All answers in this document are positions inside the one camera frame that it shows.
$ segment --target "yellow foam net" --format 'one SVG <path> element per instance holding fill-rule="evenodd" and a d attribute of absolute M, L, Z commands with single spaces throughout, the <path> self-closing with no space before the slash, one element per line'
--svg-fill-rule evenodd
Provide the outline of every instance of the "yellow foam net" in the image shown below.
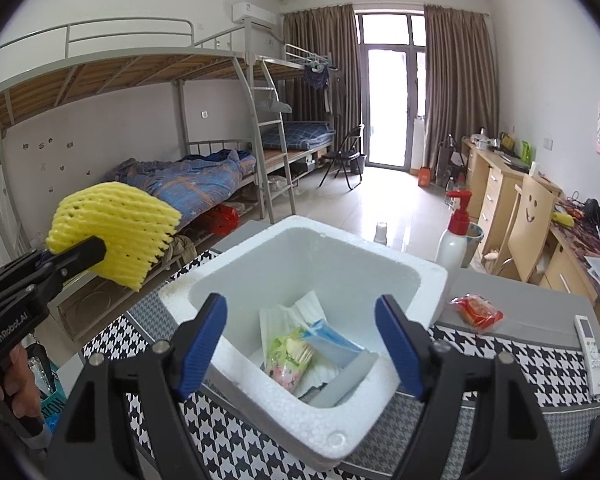
<path fill-rule="evenodd" d="M 46 244 L 58 254 L 97 236 L 104 241 L 107 254 L 91 270 L 138 291 L 173 239 L 180 217 L 179 211 L 142 190 L 106 182 L 62 200 Z"/>

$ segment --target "blue blanket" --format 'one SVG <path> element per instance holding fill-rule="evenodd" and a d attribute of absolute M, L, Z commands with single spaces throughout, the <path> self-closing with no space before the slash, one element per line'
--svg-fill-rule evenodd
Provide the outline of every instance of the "blue blanket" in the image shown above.
<path fill-rule="evenodd" d="M 230 150 L 223 160 L 180 160 L 178 162 L 138 162 L 126 160 L 106 174 L 105 180 L 118 181 L 146 191 L 182 213 L 178 229 L 213 206 L 227 200 L 240 181 L 255 168 L 255 157 L 240 160 Z"/>
<path fill-rule="evenodd" d="M 329 142 L 334 130 L 329 123 L 306 123 L 302 121 L 285 122 L 285 139 L 288 150 L 310 150 Z M 262 146 L 265 149 L 280 149 L 280 134 L 274 126 L 262 134 Z"/>

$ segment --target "white remote control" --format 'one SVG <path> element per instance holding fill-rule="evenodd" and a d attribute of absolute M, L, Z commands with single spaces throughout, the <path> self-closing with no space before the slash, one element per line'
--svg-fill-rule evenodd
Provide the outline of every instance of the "white remote control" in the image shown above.
<path fill-rule="evenodd" d="M 596 338 L 593 337 L 593 330 L 586 316 L 576 316 L 574 322 L 580 344 L 582 345 L 582 353 L 584 354 L 589 393 L 591 397 L 597 397 L 600 396 L 600 354 Z"/>

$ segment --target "styrofoam box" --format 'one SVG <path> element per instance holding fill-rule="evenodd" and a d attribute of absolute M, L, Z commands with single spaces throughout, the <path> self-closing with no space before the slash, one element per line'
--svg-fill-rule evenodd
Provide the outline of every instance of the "styrofoam box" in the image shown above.
<path fill-rule="evenodd" d="M 195 317 L 211 292 L 226 297 L 227 325 L 206 377 L 260 430 L 310 467 L 327 470 L 360 443 L 398 387 L 376 329 L 376 299 L 393 294 L 411 320 L 428 327 L 445 283 L 440 266 L 293 216 L 192 270 L 161 297 L 177 322 Z M 296 399 L 248 359 L 262 344 L 260 309 L 291 306 L 310 290 L 331 326 L 381 355 L 334 408 Z"/>

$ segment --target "black chair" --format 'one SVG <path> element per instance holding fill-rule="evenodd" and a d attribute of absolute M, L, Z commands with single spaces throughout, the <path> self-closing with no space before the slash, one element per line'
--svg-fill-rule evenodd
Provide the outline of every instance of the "black chair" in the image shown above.
<path fill-rule="evenodd" d="M 338 171 L 336 172 L 336 174 L 333 175 L 334 178 L 336 178 L 338 176 L 338 174 L 340 173 L 340 170 L 343 170 L 344 176 L 347 179 L 347 186 L 349 186 L 350 191 L 353 191 L 360 184 L 362 184 L 362 169 L 360 168 L 360 146 L 362 145 L 362 130 L 364 130 L 364 129 L 365 129 L 364 124 L 360 124 L 359 126 L 356 126 L 347 135 L 344 136 L 337 152 L 327 152 L 325 155 L 323 155 L 323 157 L 327 160 L 330 160 L 331 163 L 329 164 L 327 171 L 324 173 L 324 177 L 320 181 L 320 186 L 324 182 L 324 179 L 327 178 L 327 175 L 329 174 L 329 172 L 331 171 L 331 168 L 333 167 L 333 165 L 336 162 L 340 163 L 340 167 L 338 168 Z M 351 147 L 347 151 L 345 151 L 345 149 L 346 149 L 345 146 L 347 145 L 347 142 L 350 142 Z M 356 166 L 358 168 L 360 182 L 357 183 L 354 187 L 351 187 L 351 184 L 349 183 L 349 175 L 347 174 L 347 167 L 345 165 L 345 162 L 348 162 L 349 167 L 350 167 L 350 165 L 353 163 L 354 160 L 356 161 Z"/>

